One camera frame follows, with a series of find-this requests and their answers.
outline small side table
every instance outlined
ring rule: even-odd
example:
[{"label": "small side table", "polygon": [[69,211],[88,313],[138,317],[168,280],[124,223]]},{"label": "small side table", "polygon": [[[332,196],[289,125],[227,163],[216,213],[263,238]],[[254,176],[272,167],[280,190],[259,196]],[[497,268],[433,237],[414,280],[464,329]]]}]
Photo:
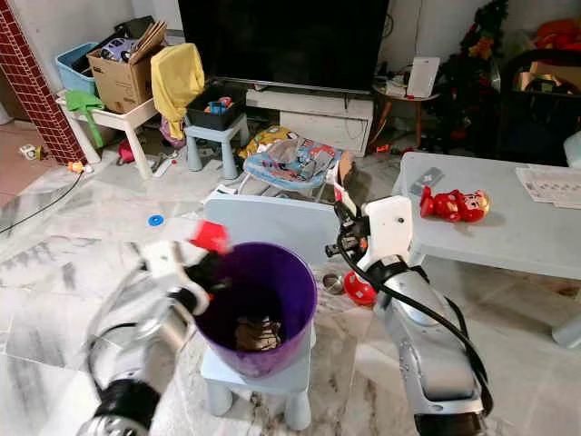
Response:
[{"label": "small side table", "polygon": [[202,169],[202,161],[198,154],[198,146],[195,139],[201,138],[207,139],[208,141],[222,143],[222,167],[224,179],[235,179],[238,177],[238,171],[236,170],[236,164],[234,163],[234,157],[232,156],[230,140],[240,132],[241,144],[246,145],[250,141],[246,114],[240,115],[230,127],[223,131],[212,130],[197,125],[188,125],[183,129],[183,132],[186,135],[188,168],[190,171],[200,171]]},{"label": "small side table", "polygon": [[[66,120],[71,125],[74,136],[79,142],[79,145],[81,145],[87,162],[89,164],[96,164],[101,162],[101,157],[94,150],[91,141],[89,138],[87,138],[87,135],[79,124],[79,120],[85,122],[87,121],[84,115],[82,115],[80,112],[71,112],[66,108],[64,93],[62,95],[59,93],[59,97],[56,99],[56,102],[59,106],[61,106]],[[143,148],[141,144],[139,144],[139,139],[135,134],[135,128],[139,127],[156,114],[157,110],[153,105],[152,98],[140,104],[127,114],[115,114],[113,112],[101,110],[91,111],[91,115],[93,116],[96,124],[104,125],[105,127],[111,127],[112,129],[116,130],[123,130],[125,132],[127,135],[127,140],[129,141],[129,145],[131,146],[133,157],[135,158],[135,163],[137,164],[137,169],[139,170],[139,174],[143,179],[149,179],[152,177],[153,173],[152,169],[147,163]]]},{"label": "small side table", "polygon": [[396,95],[385,94],[385,87],[383,87],[383,86],[373,85],[373,89],[375,92],[377,92],[379,95],[381,95],[382,98],[385,100],[383,110],[381,111],[381,115],[379,116],[379,120],[377,123],[378,131],[374,134],[373,141],[375,141],[375,139],[377,139],[377,137],[379,136],[379,134],[383,130],[383,127],[386,124],[386,121],[389,117],[389,114],[391,113],[391,107],[393,106],[392,102],[393,101],[409,102],[409,103],[413,103],[414,106],[416,106],[416,148],[419,148],[421,146],[421,130],[422,130],[421,104],[423,102],[427,102],[429,100],[434,100],[435,98],[438,98],[439,94],[433,94],[427,98],[421,98],[421,97],[408,98],[408,97],[397,97]]}]

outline paper sheet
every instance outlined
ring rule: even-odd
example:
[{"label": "paper sheet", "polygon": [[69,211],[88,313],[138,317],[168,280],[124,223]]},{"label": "paper sheet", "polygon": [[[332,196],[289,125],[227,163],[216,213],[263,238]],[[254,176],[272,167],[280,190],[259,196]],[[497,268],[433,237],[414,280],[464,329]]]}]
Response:
[{"label": "paper sheet", "polygon": [[581,171],[544,165],[517,168],[517,178],[535,202],[581,209]]}]

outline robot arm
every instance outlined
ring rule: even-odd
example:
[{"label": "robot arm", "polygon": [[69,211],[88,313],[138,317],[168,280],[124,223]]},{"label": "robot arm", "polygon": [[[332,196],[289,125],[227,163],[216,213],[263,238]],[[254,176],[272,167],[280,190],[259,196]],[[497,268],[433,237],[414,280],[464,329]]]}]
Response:
[{"label": "robot arm", "polygon": [[421,268],[407,264],[412,235],[409,199],[389,197],[359,208],[337,171],[334,176],[340,235],[326,252],[341,254],[378,292],[374,312],[398,347],[419,434],[484,435],[492,398],[462,314],[430,286]]},{"label": "robot arm", "polygon": [[101,404],[78,436],[147,436],[178,355],[192,336],[193,315],[208,307],[205,290],[221,286],[211,282],[219,256],[201,254],[186,272],[176,243],[145,247],[147,270],[167,293],[135,326],[132,340],[116,357],[113,377],[100,392]]}]

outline red tile wall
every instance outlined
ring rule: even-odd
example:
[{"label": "red tile wall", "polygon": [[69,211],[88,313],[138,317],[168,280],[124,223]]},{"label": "red tile wall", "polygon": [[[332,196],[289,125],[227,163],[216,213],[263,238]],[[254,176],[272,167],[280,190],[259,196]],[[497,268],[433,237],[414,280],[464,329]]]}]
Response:
[{"label": "red tile wall", "polygon": [[60,164],[86,162],[71,127],[48,89],[20,25],[6,0],[0,0],[0,66],[23,108],[43,136],[48,153]]}]

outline white cabinet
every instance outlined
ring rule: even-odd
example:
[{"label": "white cabinet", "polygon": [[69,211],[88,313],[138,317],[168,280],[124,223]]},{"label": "white cabinet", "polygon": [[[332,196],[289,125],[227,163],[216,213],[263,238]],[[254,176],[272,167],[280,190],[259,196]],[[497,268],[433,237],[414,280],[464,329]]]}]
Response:
[{"label": "white cabinet", "polygon": [[281,125],[301,136],[359,156],[365,153],[373,120],[370,98],[346,102],[341,97],[249,90],[246,104],[280,111]]}]

